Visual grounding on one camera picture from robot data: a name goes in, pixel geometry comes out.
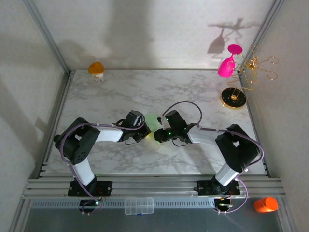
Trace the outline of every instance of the orange mug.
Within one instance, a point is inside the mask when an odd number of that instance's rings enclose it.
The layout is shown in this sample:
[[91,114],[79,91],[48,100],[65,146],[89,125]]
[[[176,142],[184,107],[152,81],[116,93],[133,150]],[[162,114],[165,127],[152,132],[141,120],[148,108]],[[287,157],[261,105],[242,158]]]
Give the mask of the orange mug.
[[272,212],[278,209],[279,205],[275,198],[266,197],[254,202],[254,208],[259,213]]

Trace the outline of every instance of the white wall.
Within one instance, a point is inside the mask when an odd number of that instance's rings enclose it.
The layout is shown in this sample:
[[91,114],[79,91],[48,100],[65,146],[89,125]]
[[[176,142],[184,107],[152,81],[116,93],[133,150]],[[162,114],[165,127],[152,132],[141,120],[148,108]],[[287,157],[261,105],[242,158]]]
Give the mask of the white wall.
[[259,73],[250,97],[266,162],[282,179],[300,232],[308,231],[309,192],[309,1],[286,1],[261,44],[260,59],[277,56],[279,64],[263,65],[276,81]]
[[22,1],[0,1],[0,230],[42,157],[63,72]]
[[109,69],[211,69],[228,45],[248,50],[273,0],[34,2],[71,69],[96,59]]

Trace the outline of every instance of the gray floor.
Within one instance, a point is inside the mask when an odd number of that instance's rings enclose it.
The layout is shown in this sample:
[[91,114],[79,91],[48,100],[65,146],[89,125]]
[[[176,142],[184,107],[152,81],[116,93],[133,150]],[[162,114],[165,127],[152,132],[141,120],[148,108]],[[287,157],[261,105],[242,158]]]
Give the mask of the gray floor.
[[255,212],[255,200],[249,199],[228,215],[217,215],[213,209],[155,209],[142,216],[127,216],[124,209],[106,209],[90,216],[78,209],[33,209],[26,232],[281,232],[277,212]]

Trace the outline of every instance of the small orange object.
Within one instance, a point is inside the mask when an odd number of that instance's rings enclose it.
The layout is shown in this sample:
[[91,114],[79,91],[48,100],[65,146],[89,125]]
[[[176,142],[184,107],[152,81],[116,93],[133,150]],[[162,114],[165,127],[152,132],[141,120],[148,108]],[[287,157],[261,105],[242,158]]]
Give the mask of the small orange object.
[[104,66],[103,64],[101,64],[100,62],[94,62],[93,64],[91,64],[88,68],[88,72],[92,75],[100,75],[104,73]]
[[279,205],[275,198],[266,197],[254,202],[254,208],[259,213],[272,212],[278,209]]

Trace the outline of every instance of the metal frame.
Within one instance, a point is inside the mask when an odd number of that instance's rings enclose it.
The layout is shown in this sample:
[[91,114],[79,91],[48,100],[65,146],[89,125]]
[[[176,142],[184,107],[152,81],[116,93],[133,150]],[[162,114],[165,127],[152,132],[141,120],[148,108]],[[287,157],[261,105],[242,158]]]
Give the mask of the metal frame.
[[[48,165],[49,154],[53,145],[53,136],[55,135],[60,116],[64,107],[66,96],[70,88],[74,72],[71,72],[64,59],[62,58],[55,41],[53,40],[48,28],[42,20],[38,10],[36,9],[32,0],[23,0],[29,13],[40,29],[48,46],[53,52],[59,65],[68,76],[66,86],[62,93],[62,99],[57,107],[57,114],[53,119],[53,125],[50,130],[49,142],[44,152],[44,160],[41,172],[38,174],[38,179],[29,179],[23,191],[22,199],[16,211],[10,232],[24,231],[29,212],[33,203],[38,199],[49,199],[55,201],[64,200],[80,200],[78,197],[68,197],[68,188],[70,181],[73,180],[71,174],[49,174],[46,173],[46,166]],[[259,45],[268,31],[272,21],[277,15],[284,0],[274,0],[256,38],[252,45]],[[246,58],[250,58],[252,52],[248,52]],[[249,105],[247,105],[249,115],[252,121],[252,113]],[[258,135],[255,130],[254,122],[252,121],[253,129],[256,138]],[[155,199],[214,199],[220,196],[198,196],[197,192],[193,190],[198,180],[211,180],[210,175],[97,175],[98,180],[113,181],[112,195],[109,199],[123,199],[130,196],[135,197],[153,197]],[[285,193],[279,178],[269,178],[264,175],[242,175],[241,180],[244,181],[248,188],[249,197],[265,197],[273,196],[279,201],[280,208],[278,214],[281,220],[283,231],[296,231],[294,222],[292,220],[289,208],[286,204]],[[240,196],[237,198],[244,198],[244,187],[240,187]]]

